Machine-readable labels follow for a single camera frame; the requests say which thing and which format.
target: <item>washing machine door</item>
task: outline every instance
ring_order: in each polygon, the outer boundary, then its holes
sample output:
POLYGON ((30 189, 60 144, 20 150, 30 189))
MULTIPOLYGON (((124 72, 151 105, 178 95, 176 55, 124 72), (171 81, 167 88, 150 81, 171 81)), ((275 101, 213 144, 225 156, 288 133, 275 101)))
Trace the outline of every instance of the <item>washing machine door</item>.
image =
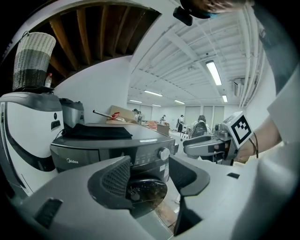
POLYGON ((129 180, 126 198, 132 202, 131 215, 139 218, 153 211, 165 198, 167 185, 158 179, 129 180))

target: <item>person's hair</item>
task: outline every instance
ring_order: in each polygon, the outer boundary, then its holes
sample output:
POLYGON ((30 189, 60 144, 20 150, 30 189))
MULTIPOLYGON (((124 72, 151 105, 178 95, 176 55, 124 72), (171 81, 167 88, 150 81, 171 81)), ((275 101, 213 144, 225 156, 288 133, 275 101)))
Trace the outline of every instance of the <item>person's hair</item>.
POLYGON ((200 115, 200 116, 198 117, 198 121, 203 121, 203 122, 206 123, 206 118, 205 118, 205 116, 204 116, 204 115, 200 115))

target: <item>qr code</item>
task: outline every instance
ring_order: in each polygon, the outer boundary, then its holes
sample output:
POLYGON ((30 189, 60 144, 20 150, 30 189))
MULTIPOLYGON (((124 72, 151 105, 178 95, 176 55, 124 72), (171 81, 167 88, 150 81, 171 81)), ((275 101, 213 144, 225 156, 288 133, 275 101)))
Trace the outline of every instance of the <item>qr code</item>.
POLYGON ((238 143, 241 144, 252 132, 244 116, 231 126, 238 143))

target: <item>wicker basket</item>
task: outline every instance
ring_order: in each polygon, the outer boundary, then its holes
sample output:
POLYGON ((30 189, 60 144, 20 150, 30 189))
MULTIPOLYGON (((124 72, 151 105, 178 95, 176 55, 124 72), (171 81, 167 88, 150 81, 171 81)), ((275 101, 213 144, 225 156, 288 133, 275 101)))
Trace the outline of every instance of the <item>wicker basket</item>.
POLYGON ((44 85, 55 43, 43 32, 24 33, 15 56, 13 91, 44 85))

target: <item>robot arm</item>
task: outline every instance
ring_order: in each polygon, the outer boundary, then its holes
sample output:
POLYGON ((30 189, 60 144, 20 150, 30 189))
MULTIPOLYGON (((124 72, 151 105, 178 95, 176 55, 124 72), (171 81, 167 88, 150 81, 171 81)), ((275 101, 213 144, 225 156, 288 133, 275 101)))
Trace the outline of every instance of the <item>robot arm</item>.
POLYGON ((183 150, 191 156, 201 156, 202 159, 218 164, 232 165, 240 147, 252 134, 253 131, 243 112, 235 112, 216 125, 214 134, 186 140, 183 150), (225 150, 225 143, 229 145, 229 150, 225 150))

